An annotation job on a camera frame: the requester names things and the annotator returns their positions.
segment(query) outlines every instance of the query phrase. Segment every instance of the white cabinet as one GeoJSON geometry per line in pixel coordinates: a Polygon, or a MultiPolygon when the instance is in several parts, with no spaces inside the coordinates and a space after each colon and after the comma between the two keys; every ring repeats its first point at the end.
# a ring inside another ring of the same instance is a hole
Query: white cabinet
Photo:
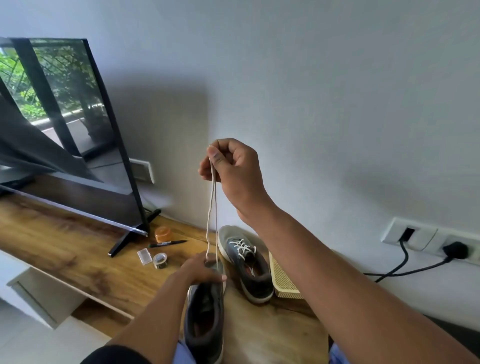
{"type": "Polygon", "coordinates": [[[85,297],[0,251],[0,299],[49,328],[56,328],[85,297]]]}

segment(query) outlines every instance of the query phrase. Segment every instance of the black sleeve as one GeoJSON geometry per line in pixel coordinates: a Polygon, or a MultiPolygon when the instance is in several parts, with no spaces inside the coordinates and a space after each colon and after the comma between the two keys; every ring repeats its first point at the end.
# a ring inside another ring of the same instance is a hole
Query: black sleeve
{"type": "Polygon", "coordinates": [[[98,348],[80,364],[152,364],[135,350],[120,345],[98,348]]]}

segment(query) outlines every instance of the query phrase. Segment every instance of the wooden tabletop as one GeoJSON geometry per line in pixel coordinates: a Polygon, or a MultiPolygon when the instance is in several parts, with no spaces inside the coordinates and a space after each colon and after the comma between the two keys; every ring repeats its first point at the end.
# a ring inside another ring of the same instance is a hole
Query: wooden tabletop
{"type": "MultiPolygon", "coordinates": [[[[168,266],[161,270],[143,266],[137,255],[154,237],[139,236],[110,258],[107,253],[123,230],[19,195],[0,198],[0,250],[129,318],[142,311],[185,260],[207,247],[202,229],[161,216],[151,228],[159,225],[171,228],[173,240],[188,240],[150,249],[152,256],[168,255],[168,266]]],[[[225,265],[224,363],[328,362],[327,334],[311,311],[294,312],[282,299],[249,303],[232,266],[225,265]]]]}

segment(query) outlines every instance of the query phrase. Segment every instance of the tile floor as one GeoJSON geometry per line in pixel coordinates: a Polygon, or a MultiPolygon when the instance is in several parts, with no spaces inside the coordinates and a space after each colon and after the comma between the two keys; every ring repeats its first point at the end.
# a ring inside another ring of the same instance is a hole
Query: tile floor
{"type": "Polygon", "coordinates": [[[2,363],[77,364],[108,340],[108,336],[73,317],[51,330],[0,300],[2,363]]]}

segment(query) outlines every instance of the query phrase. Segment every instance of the television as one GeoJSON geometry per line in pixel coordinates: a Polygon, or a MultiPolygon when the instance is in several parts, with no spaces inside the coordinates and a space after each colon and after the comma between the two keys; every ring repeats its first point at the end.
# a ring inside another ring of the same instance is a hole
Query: television
{"type": "Polygon", "coordinates": [[[18,193],[126,229],[149,220],[86,39],[0,38],[0,198],[18,193]]]}

